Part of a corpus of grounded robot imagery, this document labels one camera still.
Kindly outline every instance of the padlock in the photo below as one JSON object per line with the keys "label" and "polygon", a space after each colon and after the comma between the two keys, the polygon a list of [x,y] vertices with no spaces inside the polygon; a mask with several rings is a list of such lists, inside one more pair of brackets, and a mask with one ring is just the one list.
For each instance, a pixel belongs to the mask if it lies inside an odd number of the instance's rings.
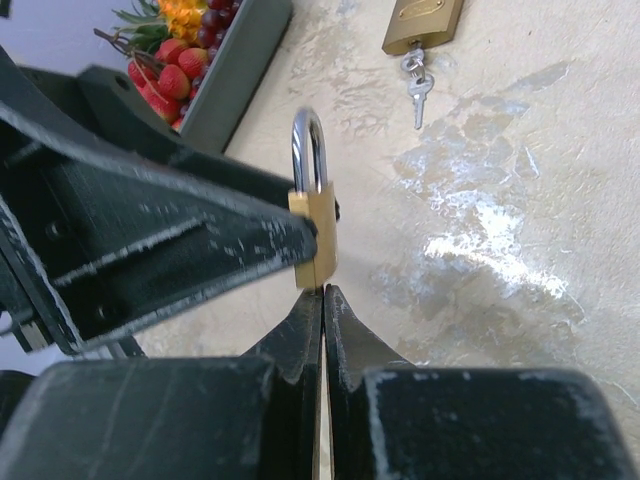
{"label": "padlock", "polygon": [[397,0],[382,50],[403,55],[453,39],[463,0]]}
{"label": "padlock", "polygon": [[[311,138],[315,186],[309,179],[308,138]],[[318,233],[318,251],[307,263],[296,265],[298,288],[319,288],[338,266],[335,194],[327,177],[327,157],[322,125],[310,108],[298,110],[291,137],[295,189],[289,192],[289,210],[310,218]]]}

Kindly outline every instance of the grape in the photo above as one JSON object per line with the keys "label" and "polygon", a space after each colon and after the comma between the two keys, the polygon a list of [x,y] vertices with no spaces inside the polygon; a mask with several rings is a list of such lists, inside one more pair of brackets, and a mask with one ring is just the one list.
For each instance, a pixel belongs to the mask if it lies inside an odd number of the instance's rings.
{"label": "grape", "polygon": [[240,5],[242,5],[242,0],[233,0],[233,3],[231,4],[231,13],[234,17],[236,13],[238,13],[238,10],[240,10]]}
{"label": "grape", "polygon": [[200,29],[198,30],[198,42],[200,42],[200,45],[202,45],[204,48],[209,48],[211,45],[213,45],[216,42],[217,38],[217,33],[212,32],[208,28],[200,27]]}
{"label": "grape", "polygon": [[218,54],[218,47],[216,47],[215,45],[209,47],[207,50],[207,55],[209,56],[209,62],[213,62],[213,59],[216,58],[217,54]]}
{"label": "grape", "polygon": [[233,22],[233,18],[235,17],[235,15],[231,13],[231,9],[220,10],[218,16],[220,17],[222,28],[229,28],[231,26],[231,22]]}
{"label": "grape", "polygon": [[216,47],[220,47],[220,45],[222,45],[222,41],[224,40],[224,36],[227,34],[226,30],[218,30],[218,33],[216,33],[216,40],[212,43],[212,45],[215,45]]}
{"label": "grape", "polygon": [[214,34],[220,29],[220,25],[222,24],[218,10],[207,10],[204,12],[201,22],[203,27],[212,30]]}
{"label": "grape", "polygon": [[207,5],[211,10],[222,10],[231,5],[232,0],[207,0]]}

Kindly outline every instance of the table surface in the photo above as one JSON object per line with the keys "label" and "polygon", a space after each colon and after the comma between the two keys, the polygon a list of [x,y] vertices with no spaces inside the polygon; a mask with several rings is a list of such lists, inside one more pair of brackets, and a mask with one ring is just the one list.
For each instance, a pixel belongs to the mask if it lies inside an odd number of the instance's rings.
{"label": "table surface", "polygon": [[[640,458],[636,2],[467,0],[427,52],[421,131],[380,48],[392,8],[296,0],[227,153],[290,176],[291,122],[312,106],[342,207],[333,283],[358,316],[420,365],[586,372]],[[242,353],[297,296],[287,271],[139,338],[150,355]]]}

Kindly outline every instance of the strawberry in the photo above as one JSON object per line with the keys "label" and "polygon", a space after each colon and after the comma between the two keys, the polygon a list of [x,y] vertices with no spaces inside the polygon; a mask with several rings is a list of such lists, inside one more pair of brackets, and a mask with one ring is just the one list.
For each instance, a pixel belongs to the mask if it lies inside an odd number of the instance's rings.
{"label": "strawberry", "polygon": [[209,56],[203,48],[189,48],[178,57],[178,65],[191,80],[199,76],[208,63]]}
{"label": "strawberry", "polygon": [[191,82],[180,67],[167,65],[158,78],[158,88],[162,95],[182,100],[189,95]]}
{"label": "strawberry", "polygon": [[173,123],[180,115],[182,104],[173,98],[163,96],[159,92],[158,82],[152,80],[144,86],[142,96],[154,112],[164,118],[167,123]]}
{"label": "strawberry", "polygon": [[129,74],[131,81],[138,87],[144,87],[147,83],[147,80],[144,77],[147,77],[149,80],[157,80],[155,74],[149,67],[136,64],[136,62],[129,63],[127,73]]}
{"label": "strawberry", "polygon": [[159,60],[173,65],[178,64],[178,57],[182,52],[189,48],[189,44],[180,38],[170,38],[160,44],[160,48],[156,55]]}

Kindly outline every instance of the silver shackle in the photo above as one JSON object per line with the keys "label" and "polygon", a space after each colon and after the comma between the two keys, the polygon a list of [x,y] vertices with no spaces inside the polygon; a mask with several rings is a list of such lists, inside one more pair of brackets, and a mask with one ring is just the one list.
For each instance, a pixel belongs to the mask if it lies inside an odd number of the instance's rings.
{"label": "silver shackle", "polygon": [[293,120],[291,149],[293,153],[293,180],[297,192],[310,192],[309,159],[307,158],[308,138],[311,137],[313,171],[316,191],[322,192],[323,185],[329,183],[327,177],[327,154],[324,147],[322,125],[316,112],[309,107],[298,110]]}

